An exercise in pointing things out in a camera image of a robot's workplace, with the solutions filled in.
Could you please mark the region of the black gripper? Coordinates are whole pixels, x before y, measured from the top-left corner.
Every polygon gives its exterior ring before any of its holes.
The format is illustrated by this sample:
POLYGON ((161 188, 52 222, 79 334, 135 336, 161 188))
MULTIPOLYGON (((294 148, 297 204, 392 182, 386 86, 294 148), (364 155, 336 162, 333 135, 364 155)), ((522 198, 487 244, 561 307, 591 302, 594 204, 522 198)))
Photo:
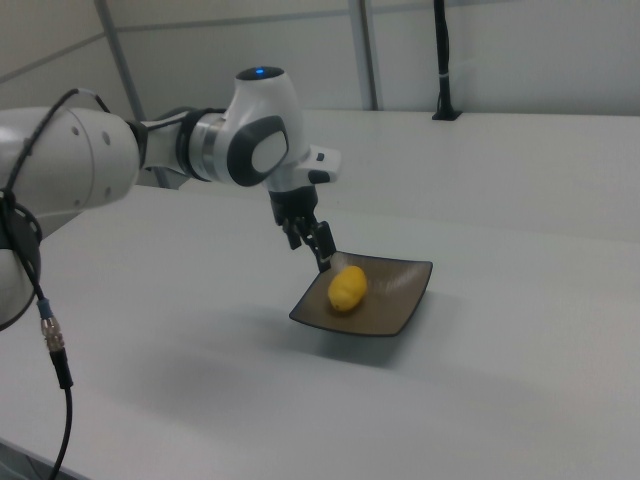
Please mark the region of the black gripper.
POLYGON ((304 186, 286 192, 269 192, 274 220, 282 226, 289 246, 297 249, 302 245, 300 222, 303 219, 302 236, 305 244, 315 256, 318 271, 330 269, 336 245, 328 222, 317 222, 315 208, 318 194, 315 186, 304 186))

